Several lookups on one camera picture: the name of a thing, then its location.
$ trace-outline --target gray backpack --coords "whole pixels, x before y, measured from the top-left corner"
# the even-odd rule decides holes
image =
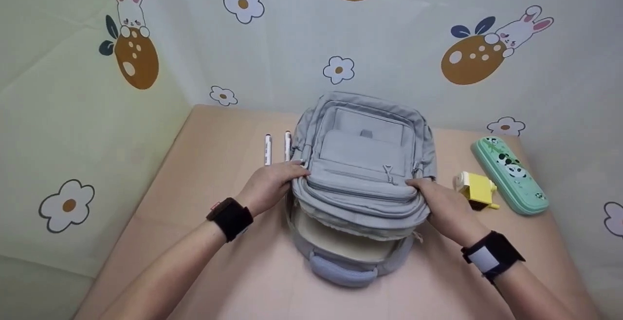
[[[437,174],[432,134],[420,113],[379,98],[331,92],[300,118],[292,152],[311,175],[293,180],[287,216],[294,243],[313,271],[360,287],[401,266],[414,228],[430,213],[405,180]],[[317,246],[298,231],[299,210],[344,236],[384,243],[391,251],[357,260]]]

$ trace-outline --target hand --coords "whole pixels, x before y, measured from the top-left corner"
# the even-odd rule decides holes
[[[248,207],[255,218],[283,198],[291,180],[309,174],[307,169],[301,167],[300,160],[261,167],[251,175],[235,199],[243,207]]]
[[[471,247],[491,232],[478,220],[463,194],[427,178],[407,180],[407,185],[424,195],[430,207],[430,224],[459,245]]]

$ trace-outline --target green pencil case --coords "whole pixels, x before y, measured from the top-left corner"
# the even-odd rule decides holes
[[[472,144],[472,152],[508,205],[523,215],[541,213],[550,203],[532,175],[499,137],[488,136]]]

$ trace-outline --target white marker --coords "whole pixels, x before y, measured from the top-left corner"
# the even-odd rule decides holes
[[[292,153],[292,134],[289,131],[286,131],[283,135],[283,142],[285,143],[285,162],[291,160],[290,153]]]
[[[266,134],[264,138],[264,165],[272,164],[272,137],[271,134]]]

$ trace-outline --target panda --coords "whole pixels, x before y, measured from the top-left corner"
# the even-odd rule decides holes
[[[487,142],[490,142],[494,145],[497,145],[498,143],[500,143],[498,139],[495,137],[485,137],[485,140],[487,140]]]
[[[525,178],[526,177],[526,170],[520,167],[519,165],[517,165],[519,161],[516,160],[515,163],[513,163],[513,161],[508,156],[508,154],[501,153],[496,159],[496,162],[498,162],[499,165],[504,167],[504,169],[506,169],[508,174],[512,176],[513,178]]]

